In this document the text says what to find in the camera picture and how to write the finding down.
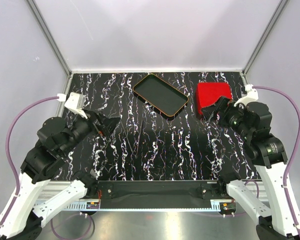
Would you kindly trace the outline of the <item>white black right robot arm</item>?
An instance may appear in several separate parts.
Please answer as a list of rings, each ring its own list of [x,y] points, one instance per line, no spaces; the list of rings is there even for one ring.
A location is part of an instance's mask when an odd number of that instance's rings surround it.
[[[261,240],[300,240],[300,211],[286,170],[288,157],[283,143],[271,134],[272,114],[266,104],[236,103],[221,96],[215,103],[199,108],[209,122],[231,128],[243,141],[262,180],[268,205],[251,193],[236,173],[219,177],[217,192],[241,205],[255,224]]]

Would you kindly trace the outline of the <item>metal tweezers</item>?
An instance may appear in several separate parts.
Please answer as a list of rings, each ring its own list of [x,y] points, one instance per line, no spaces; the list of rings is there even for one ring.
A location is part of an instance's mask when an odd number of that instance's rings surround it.
[[[142,130],[143,130],[143,124],[144,124],[144,117],[142,116],[141,117],[141,123],[140,123],[140,126],[137,128],[137,133],[135,133],[133,135],[133,143],[131,144],[130,142],[130,135],[128,134],[128,131],[126,130],[122,120],[120,120],[120,124],[121,124],[121,127],[123,129],[123,133],[126,137],[126,140],[127,140],[127,143],[128,143],[128,146],[129,146],[129,149],[131,151],[131,154],[132,156],[135,158],[135,159],[138,159],[140,157],[140,154],[139,154],[139,144],[140,144],[140,138],[141,138],[141,134],[142,134]]]

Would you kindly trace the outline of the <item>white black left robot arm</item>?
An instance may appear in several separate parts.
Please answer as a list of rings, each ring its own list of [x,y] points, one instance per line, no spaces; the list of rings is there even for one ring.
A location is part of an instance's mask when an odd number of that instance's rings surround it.
[[[81,172],[64,190],[43,205],[35,205],[43,189],[65,164],[69,153],[91,133],[110,137],[120,120],[120,117],[107,117],[95,111],[88,111],[87,117],[76,117],[72,126],[67,126],[61,117],[47,119],[37,132],[37,143],[20,167],[19,186],[0,214],[0,238],[35,240],[65,207],[79,199],[97,195],[96,178],[88,172]]]

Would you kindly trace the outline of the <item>red chocolate box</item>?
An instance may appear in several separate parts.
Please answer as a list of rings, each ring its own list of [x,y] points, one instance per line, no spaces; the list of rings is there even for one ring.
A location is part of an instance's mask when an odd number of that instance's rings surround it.
[[[196,86],[197,114],[203,118],[201,108],[215,104],[220,97],[232,99],[231,87],[226,82],[200,82]]]

